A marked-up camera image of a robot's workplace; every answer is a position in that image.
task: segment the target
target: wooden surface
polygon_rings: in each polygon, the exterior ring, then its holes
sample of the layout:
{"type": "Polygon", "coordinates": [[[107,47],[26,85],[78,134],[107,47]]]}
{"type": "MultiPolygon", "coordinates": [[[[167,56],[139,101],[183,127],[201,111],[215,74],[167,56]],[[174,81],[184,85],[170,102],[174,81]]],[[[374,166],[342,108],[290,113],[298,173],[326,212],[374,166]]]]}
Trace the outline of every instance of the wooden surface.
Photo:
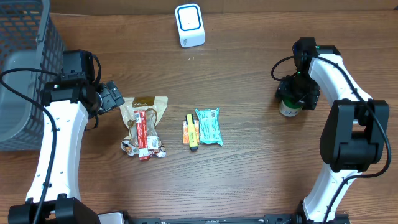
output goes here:
{"type": "MultiPolygon", "coordinates": [[[[318,144],[329,113],[285,118],[274,99],[272,66],[292,55],[303,36],[336,45],[358,84],[390,105],[388,134],[398,139],[398,13],[293,12],[203,16],[206,44],[182,49],[169,16],[54,17],[69,49],[101,61],[103,81],[124,96],[168,96],[157,127],[167,157],[141,162],[120,150],[127,129],[120,111],[83,136],[79,185],[83,203],[98,213],[128,210],[133,217],[199,218],[292,213],[309,194],[322,166],[318,144]],[[224,146],[182,145],[184,116],[220,107],[224,146]]],[[[278,76],[291,74],[285,62],[278,76]]],[[[9,206],[24,203],[38,151],[0,153],[0,223],[9,206]]],[[[385,155],[370,172],[381,169],[385,155]]],[[[398,165],[382,177],[356,180],[338,207],[353,223],[398,223],[398,165]]]]}
{"type": "Polygon", "coordinates": [[[51,11],[82,15],[174,14],[197,3],[202,13],[393,10],[397,0],[56,0],[51,11]]]}

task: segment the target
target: plastic bin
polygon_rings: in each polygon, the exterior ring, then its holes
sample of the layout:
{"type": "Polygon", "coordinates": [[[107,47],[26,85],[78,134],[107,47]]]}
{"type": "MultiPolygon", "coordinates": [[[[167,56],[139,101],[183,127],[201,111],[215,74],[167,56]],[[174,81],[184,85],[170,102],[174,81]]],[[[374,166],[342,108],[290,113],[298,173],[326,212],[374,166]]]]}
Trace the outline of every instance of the plastic bin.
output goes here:
{"type": "MultiPolygon", "coordinates": [[[[12,68],[62,69],[65,44],[50,18],[49,0],[0,0],[0,71],[12,68]]],[[[5,82],[40,102],[40,90],[53,76],[15,72],[5,82]]],[[[0,151],[40,149],[43,112],[0,86],[0,151]]]]}

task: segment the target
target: yellow and black object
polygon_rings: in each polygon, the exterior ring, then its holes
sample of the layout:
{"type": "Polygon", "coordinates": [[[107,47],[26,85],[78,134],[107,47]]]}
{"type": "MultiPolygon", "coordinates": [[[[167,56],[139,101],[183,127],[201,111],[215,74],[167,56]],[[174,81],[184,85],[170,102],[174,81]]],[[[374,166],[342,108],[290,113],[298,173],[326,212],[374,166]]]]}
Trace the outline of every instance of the yellow and black object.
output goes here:
{"type": "Polygon", "coordinates": [[[187,114],[187,128],[188,128],[188,138],[189,138],[189,148],[191,151],[198,150],[198,141],[197,141],[197,133],[195,131],[195,122],[193,120],[192,114],[187,114]]]}

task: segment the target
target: blue snack bag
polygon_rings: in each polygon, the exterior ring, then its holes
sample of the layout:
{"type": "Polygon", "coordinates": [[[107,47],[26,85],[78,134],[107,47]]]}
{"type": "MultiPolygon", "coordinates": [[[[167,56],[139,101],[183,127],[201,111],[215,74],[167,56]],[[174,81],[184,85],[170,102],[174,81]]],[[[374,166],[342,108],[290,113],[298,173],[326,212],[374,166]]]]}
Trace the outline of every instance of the blue snack bag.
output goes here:
{"type": "Polygon", "coordinates": [[[199,137],[200,143],[203,144],[214,144],[217,143],[220,146],[223,145],[223,138],[221,137],[220,126],[218,125],[218,112],[216,110],[195,109],[199,119],[199,137]]]}

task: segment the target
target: food wrapper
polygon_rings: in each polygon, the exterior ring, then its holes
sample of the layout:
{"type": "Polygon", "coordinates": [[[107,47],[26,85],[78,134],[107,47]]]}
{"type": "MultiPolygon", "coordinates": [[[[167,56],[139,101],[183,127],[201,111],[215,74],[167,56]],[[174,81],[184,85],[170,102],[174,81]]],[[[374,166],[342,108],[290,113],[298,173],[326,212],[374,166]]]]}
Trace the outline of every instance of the food wrapper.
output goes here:
{"type": "Polygon", "coordinates": [[[124,98],[124,101],[125,104],[121,105],[120,109],[123,122],[129,130],[129,136],[122,140],[121,149],[129,156],[138,154],[140,160],[165,157],[166,150],[160,137],[157,136],[155,127],[167,108],[168,98],[166,96],[124,98]],[[145,117],[146,140],[143,138],[143,126],[139,127],[143,122],[142,117],[145,117]],[[146,142],[147,152],[145,144],[141,145],[143,150],[140,150],[140,144],[144,142],[146,142]]]}
{"type": "Polygon", "coordinates": [[[223,138],[218,125],[219,110],[219,108],[216,110],[195,110],[199,119],[199,137],[202,144],[217,143],[220,146],[223,145],[223,138]]]}
{"type": "MultiPolygon", "coordinates": [[[[197,134],[197,141],[199,141],[199,121],[195,120],[195,132],[197,134]]],[[[189,144],[187,121],[182,123],[182,144],[189,144]]]]}

